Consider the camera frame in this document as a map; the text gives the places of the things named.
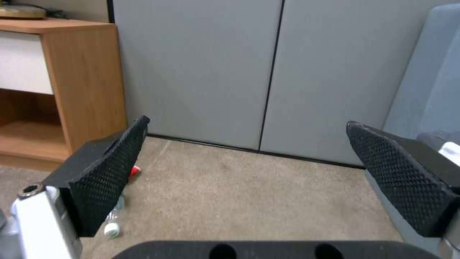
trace white bottle cap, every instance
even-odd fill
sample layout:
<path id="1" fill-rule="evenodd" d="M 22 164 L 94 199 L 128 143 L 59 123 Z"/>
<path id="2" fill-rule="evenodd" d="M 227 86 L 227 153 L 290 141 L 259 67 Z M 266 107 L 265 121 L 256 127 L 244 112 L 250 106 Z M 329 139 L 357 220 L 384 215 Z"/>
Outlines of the white bottle cap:
<path id="1" fill-rule="evenodd" d="M 111 222 L 104 227 L 104 235 L 115 238 L 120 234 L 120 226 L 117 222 Z"/>

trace white drawer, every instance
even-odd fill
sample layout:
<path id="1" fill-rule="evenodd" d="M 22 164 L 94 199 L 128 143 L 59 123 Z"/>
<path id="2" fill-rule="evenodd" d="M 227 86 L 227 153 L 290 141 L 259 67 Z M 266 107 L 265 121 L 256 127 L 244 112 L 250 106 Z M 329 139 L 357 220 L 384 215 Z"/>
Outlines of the white drawer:
<path id="1" fill-rule="evenodd" d="M 39 35 L 0 31 L 0 88 L 53 94 Z"/>

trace white object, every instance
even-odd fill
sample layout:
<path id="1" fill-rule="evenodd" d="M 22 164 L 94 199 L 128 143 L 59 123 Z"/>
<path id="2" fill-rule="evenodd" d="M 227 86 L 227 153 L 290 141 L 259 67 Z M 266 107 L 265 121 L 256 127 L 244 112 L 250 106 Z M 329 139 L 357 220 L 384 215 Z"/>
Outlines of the white object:
<path id="1" fill-rule="evenodd" d="M 0 31 L 0 88 L 53 94 L 39 35 Z"/>
<path id="2" fill-rule="evenodd" d="M 14 202 L 23 257 L 78 258 L 48 192 Z"/>
<path id="3" fill-rule="evenodd" d="M 117 222 L 108 223 L 104 227 L 104 235 L 110 238 L 115 238 L 120 234 L 120 225 Z"/>
<path id="4" fill-rule="evenodd" d="M 439 153 L 452 161 L 452 163 L 460 166 L 460 146 L 453 142 L 444 143 Z"/>

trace black baseboard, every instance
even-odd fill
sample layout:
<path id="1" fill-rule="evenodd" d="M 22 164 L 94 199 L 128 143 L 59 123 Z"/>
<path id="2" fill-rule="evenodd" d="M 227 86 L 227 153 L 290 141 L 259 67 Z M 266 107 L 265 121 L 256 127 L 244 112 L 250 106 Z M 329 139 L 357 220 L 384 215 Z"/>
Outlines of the black baseboard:
<path id="1" fill-rule="evenodd" d="M 265 151 L 253 150 L 253 149 L 242 148 L 242 147 L 232 147 L 232 146 L 227 146 L 227 145 L 222 145 L 222 144 L 217 144 L 217 143 L 204 142 L 204 141 L 196 141 L 196 140 L 183 139 L 183 138 L 176 138 L 176 137 L 170 137 L 170 136 L 166 136 L 166 135 L 159 135 L 159 134 L 150 134 L 150 133 L 148 133 L 147 136 L 155 137 L 155 138 L 161 138 L 161 139 L 174 140 L 174 141 L 187 142 L 187 143 L 198 144 L 198 145 L 204 145 L 204 146 L 211 146 L 211 147 L 219 147 L 219 148 L 233 149 L 233 150 L 238 150 L 238 151 L 244 151 L 244 152 L 250 152 L 250 153 L 256 153 L 256 154 L 262 154 L 262 155 L 269 155 L 269 156 L 290 158 L 290 159 L 296 159 L 296 160 L 302 160 L 302 161 L 309 161 L 309 162 L 316 162 L 316 163 L 322 163 L 322 164 L 328 164 L 328 165 L 338 165 L 338 166 L 344 166 L 344 167 L 350 167 L 350 168 L 364 169 L 364 167 L 363 167 L 363 166 L 360 166 L 360 165 L 351 165 L 351 164 L 339 163 L 339 162 L 333 162 L 333 161 L 327 161 L 327 160 L 322 160 L 322 159 L 312 159 L 312 158 L 305 158 L 305 157 L 294 156 L 294 155 L 286 155 L 286 154 L 280 154 L 280 153 L 265 152 Z"/>

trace cabinet top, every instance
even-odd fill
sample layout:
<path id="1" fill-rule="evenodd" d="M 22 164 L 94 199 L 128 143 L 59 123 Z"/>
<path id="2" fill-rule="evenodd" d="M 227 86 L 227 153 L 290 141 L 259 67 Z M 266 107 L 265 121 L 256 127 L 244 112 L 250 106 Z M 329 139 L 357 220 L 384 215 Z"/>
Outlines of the cabinet top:
<path id="1" fill-rule="evenodd" d="M 0 19 L 0 30 L 30 34 L 115 27 L 115 24 L 47 18 L 44 20 Z"/>

